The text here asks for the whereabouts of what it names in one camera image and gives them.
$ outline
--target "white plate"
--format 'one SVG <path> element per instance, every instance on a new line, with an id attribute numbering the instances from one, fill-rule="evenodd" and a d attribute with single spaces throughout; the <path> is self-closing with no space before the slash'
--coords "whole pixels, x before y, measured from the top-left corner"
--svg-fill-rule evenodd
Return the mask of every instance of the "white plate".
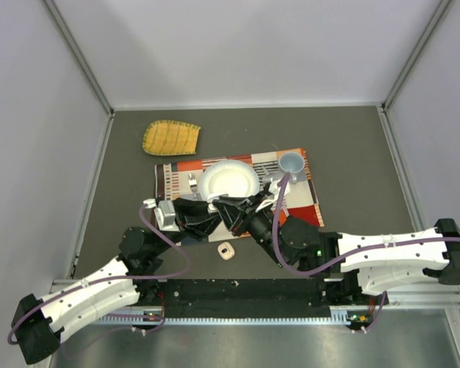
<path id="1" fill-rule="evenodd" d="M 201 175 L 198 190 L 203 201 L 219 192 L 228 193 L 229 197 L 249 197 L 259 192 L 259 178 L 246 163 L 225 159 L 211 165 Z"/>

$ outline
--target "beige object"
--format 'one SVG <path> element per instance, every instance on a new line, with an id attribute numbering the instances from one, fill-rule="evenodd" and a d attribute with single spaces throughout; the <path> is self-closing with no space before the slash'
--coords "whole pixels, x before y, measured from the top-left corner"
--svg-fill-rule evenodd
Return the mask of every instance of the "beige object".
<path id="1" fill-rule="evenodd" d="M 200 126 L 175 120 L 157 120 L 143 137 L 143 150 L 156 156 L 193 155 Z"/>
<path id="2" fill-rule="evenodd" d="M 233 258 L 235 255 L 235 250 L 232 245 L 226 241 L 225 243 L 221 243 L 218 246 L 218 253 L 220 254 L 220 257 L 227 261 L 228 259 Z"/>

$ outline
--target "cup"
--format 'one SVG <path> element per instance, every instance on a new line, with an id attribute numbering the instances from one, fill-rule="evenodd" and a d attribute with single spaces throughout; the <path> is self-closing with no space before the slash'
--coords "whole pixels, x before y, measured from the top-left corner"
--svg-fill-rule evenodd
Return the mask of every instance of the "cup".
<path id="1" fill-rule="evenodd" d="M 300 153 L 286 152 L 278 160 L 278 166 L 284 173 L 290 173 L 290 184 L 296 184 L 305 168 L 305 159 Z"/>

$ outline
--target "table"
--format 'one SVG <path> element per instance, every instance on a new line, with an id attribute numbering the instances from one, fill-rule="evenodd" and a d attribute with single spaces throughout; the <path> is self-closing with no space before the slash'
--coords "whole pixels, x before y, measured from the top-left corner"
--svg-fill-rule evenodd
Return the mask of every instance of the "table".
<path id="1" fill-rule="evenodd" d="M 145 129 L 158 119 L 202 127 L 197 153 L 187 159 L 306 149 L 324 231 L 361 235 L 412 231 L 375 107 L 119 112 L 103 159 L 76 278 L 96 271 L 117 255 L 124 230 L 142 225 L 137 213 L 141 202 L 153 196 L 154 165 L 179 159 L 143 152 Z M 277 268 L 251 238 L 232 244 L 236 256 L 231 261 L 220 258 L 217 243 L 187 247 L 193 267 L 184 278 L 293 277 Z M 172 249 L 162 259 L 158 274 L 184 267 L 184 260 Z"/>
<path id="2" fill-rule="evenodd" d="M 412 231 L 375 107 L 122 112 L 113 122 L 76 278 L 114 257 L 126 228 L 142 225 L 137 212 L 153 195 L 154 165 L 177 160 L 141 149 L 146 127 L 158 119 L 202 127 L 197 154 L 188 159 L 305 148 L 325 231 Z M 220 258 L 217 244 L 187 246 L 194 265 L 185 278 L 293 277 L 251 238 L 232 244 L 236 256 L 231 261 Z M 163 260 L 159 274 L 185 266 L 172 250 Z M 86 327 L 66 347 L 81 349 L 109 328 Z M 56 354 L 51 366 L 460 366 L 442 310 L 386 310 L 375 328 L 365 337 L 345 333 L 344 327 L 168 327 L 146 339 L 121 332 L 78 360 Z"/>

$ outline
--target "gray wall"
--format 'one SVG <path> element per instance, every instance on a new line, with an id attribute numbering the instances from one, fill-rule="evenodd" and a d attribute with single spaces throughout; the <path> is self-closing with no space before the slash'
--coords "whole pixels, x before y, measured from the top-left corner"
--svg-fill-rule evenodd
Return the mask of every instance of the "gray wall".
<path id="1" fill-rule="evenodd" d="M 430 41 L 392 109 L 426 224 L 460 225 L 460 0 Z"/>
<path id="2" fill-rule="evenodd" d="M 40 1 L 0 1 L 0 367 L 21 297 L 45 294 L 73 254 L 101 110 Z"/>
<path id="3" fill-rule="evenodd" d="M 433 0 L 56 0 L 116 108 L 383 101 Z"/>

